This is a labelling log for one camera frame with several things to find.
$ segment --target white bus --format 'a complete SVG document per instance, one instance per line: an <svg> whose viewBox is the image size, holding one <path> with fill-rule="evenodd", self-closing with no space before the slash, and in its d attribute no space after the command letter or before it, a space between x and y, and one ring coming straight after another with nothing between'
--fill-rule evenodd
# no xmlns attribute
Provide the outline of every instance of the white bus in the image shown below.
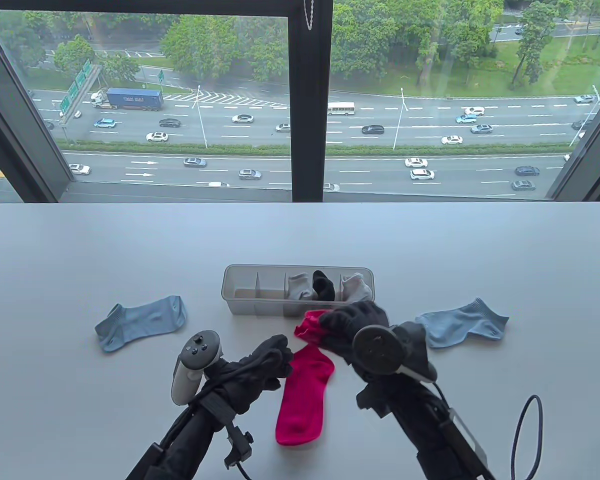
<svg viewBox="0 0 600 480"><path fill-rule="evenodd" d="M329 102L327 115L353 115L356 112L354 102Z"/></svg>

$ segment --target clear plastic organizer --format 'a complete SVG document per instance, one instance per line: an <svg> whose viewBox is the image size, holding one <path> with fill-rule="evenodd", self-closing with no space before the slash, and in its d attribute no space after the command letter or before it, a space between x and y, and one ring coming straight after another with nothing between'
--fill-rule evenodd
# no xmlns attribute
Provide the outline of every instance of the clear plastic organizer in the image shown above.
<svg viewBox="0 0 600 480"><path fill-rule="evenodd" d="M335 301L287 299L289 277L321 270L333 282ZM307 311L335 309L345 306L343 279L354 274L362 275L371 289L371 300L376 299L374 275L362 267L324 267L321 265L229 265L224 270L222 298L233 315L261 317L302 318Z"/></svg>

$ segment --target semi truck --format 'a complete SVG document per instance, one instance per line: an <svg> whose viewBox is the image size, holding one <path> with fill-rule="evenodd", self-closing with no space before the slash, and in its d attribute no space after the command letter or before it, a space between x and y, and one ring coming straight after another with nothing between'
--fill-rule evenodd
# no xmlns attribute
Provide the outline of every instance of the semi truck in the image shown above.
<svg viewBox="0 0 600 480"><path fill-rule="evenodd" d="M94 108L158 111L163 107L163 102L163 93L160 90L109 88L91 94L91 105Z"/></svg>

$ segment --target blue sock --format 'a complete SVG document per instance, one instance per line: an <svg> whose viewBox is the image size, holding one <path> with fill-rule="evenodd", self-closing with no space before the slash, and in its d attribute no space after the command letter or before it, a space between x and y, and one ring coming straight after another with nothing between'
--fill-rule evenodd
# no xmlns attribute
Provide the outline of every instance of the blue sock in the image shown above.
<svg viewBox="0 0 600 480"><path fill-rule="evenodd" d="M175 332L187 319L182 298L171 295L152 303L125 308L117 304L95 327L105 352L115 352L137 339Z"/></svg>
<svg viewBox="0 0 600 480"><path fill-rule="evenodd" d="M455 310L422 313L416 323L426 329L431 348L446 348L465 341L469 334L489 340L501 340L509 317L494 313L480 298Z"/></svg>

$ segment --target gloved hand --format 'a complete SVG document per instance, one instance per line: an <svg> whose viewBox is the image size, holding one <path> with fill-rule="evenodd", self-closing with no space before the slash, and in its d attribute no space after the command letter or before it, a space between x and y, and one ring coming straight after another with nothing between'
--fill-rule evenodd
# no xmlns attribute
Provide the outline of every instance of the gloved hand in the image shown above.
<svg viewBox="0 0 600 480"><path fill-rule="evenodd" d="M353 302L328 311L320 317L319 323L327 332L320 340L320 347L341 356L348 364L353 363L353 338L362 327L389 327L385 311L369 300Z"/></svg>
<svg viewBox="0 0 600 480"><path fill-rule="evenodd" d="M208 381L202 390L211 388L234 411L242 415L263 391L280 388L279 378L291 375L294 354L283 334L275 334L262 342L249 356L240 361L220 359L204 370Z"/></svg>

